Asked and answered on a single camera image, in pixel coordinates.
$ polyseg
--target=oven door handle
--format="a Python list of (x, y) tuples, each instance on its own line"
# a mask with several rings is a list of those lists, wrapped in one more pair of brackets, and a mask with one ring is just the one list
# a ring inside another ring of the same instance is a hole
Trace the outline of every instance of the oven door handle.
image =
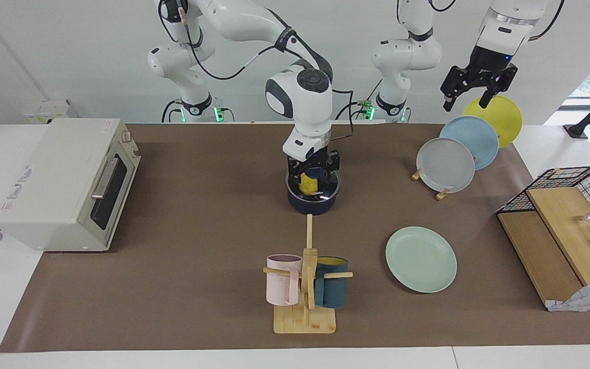
[(108, 192), (108, 186), (111, 184), (113, 173), (115, 173), (115, 168), (117, 168), (119, 161), (119, 157), (115, 157), (112, 160), (106, 161), (106, 166), (101, 172), (101, 177), (99, 177), (97, 186), (94, 188), (94, 191), (92, 191), (91, 198), (103, 199), (103, 197), (106, 196), (106, 192)]

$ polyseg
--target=pink mug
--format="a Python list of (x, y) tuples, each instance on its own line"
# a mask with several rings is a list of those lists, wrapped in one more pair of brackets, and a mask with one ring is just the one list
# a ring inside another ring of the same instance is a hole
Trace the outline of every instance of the pink mug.
[(265, 299), (276, 306), (291, 306), (300, 301), (300, 272), (302, 257), (274, 254), (267, 257), (267, 267), (289, 271), (290, 277), (267, 273)]

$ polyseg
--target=black wire basket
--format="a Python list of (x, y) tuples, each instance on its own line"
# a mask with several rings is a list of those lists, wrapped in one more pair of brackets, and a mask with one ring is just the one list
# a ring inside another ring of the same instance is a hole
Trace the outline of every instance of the black wire basket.
[(527, 191), (531, 189), (554, 189), (577, 187), (590, 203), (590, 167), (556, 168), (539, 175), (529, 186), (499, 208), (500, 213), (533, 212), (535, 210)]

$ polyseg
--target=mint green plate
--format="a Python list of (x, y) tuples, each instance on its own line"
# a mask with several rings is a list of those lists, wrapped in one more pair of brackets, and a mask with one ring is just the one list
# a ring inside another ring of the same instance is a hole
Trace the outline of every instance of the mint green plate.
[(386, 244), (386, 262), (400, 283), (428, 294), (447, 288), (457, 274), (457, 259), (450, 244), (423, 227), (393, 233)]

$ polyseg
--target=white toaster oven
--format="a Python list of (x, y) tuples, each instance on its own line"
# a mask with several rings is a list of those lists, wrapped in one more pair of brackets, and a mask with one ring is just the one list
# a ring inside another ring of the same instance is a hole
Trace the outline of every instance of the white toaster oven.
[(36, 250), (108, 250), (139, 162), (119, 119), (54, 119), (10, 184), (0, 228)]

